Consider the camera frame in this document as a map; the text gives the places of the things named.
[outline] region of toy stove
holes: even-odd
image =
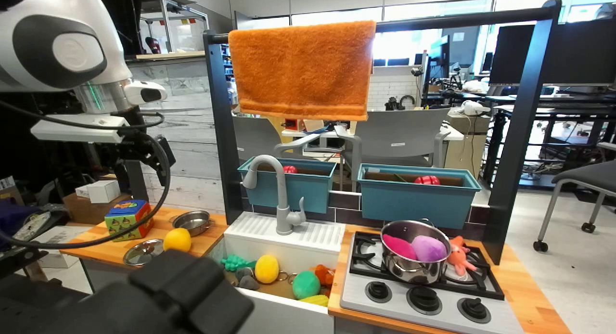
[[[357,232],[340,306],[463,334],[523,333],[490,264],[479,248],[470,249],[466,258],[477,271],[459,276],[447,264],[439,281],[414,285],[385,268],[379,234]]]

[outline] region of teal bin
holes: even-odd
[[[242,179],[246,176],[253,158],[238,168],[238,171],[242,174]],[[303,197],[305,211],[327,213],[336,163],[290,158],[278,158],[278,160],[282,163],[282,167],[294,166],[299,172],[304,171],[306,173],[284,175],[286,196],[291,210],[299,211],[299,199]],[[269,165],[262,163],[259,167],[269,167]],[[246,189],[246,193],[252,205],[277,207],[278,189],[276,173],[273,169],[257,170],[257,187]]]
[[[368,172],[372,173],[370,178],[391,180],[366,179]],[[456,185],[413,183],[413,177],[430,175],[456,182]],[[392,181],[407,176],[409,182]],[[358,181],[364,218],[385,221],[428,218],[436,227],[454,229],[464,226],[475,193],[481,189],[465,169],[361,164]]]

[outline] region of stove knob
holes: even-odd
[[[409,292],[409,300],[416,307],[425,311],[436,311],[439,307],[436,292],[424,286],[414,287],[411,292]]]
[[[476,297],[475,299],[465,299],[462,302],[462,310],[475,319],[484,319],[488,316],[486,306],[481,303],[481,299]]]
[[[368,286],[368,293],[376,299],[385,299],[389,295],[389,289],[383,282],[371,282]]]

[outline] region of gray faucet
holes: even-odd
[[[306,214],[304,213],[304,198],[299,200],[299,212],[291,211],[288,201],[286,200],[286,181],[284,180],[284,170],[280,161],[269,154],[260,154],[256,156],[250,163],[250,167],[246,176],[244,176],[244,187],[254,189],[257,187],[257,167],[261,163],[268,163],[276,171],[276,180],[278,183],[278,206],[276,207],[276,233],[280,235],[288,235],[293,233],[293,226],[299,226],[302,222],[306,222]]]

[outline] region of white box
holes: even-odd
[[[90,203],[109,203],[120,195],[117,180],[100,180],[86,187]]]
[[[90,198],[90,194],[88,194],[88,185],[83,185],[81,187],[77,187],[75,189],[75,194],[77,194],[77,196],[83,197],[83,198]]]
[[[90,229],[90,227],[55,226],[33,240],[40,243],[51,244],[67,243],[88,229]],[[49,254],[38,261],[42,268],[68,268],[79,261],[79,258],[64,255],[57,249],[46,249],[45,251],[48,251]]]

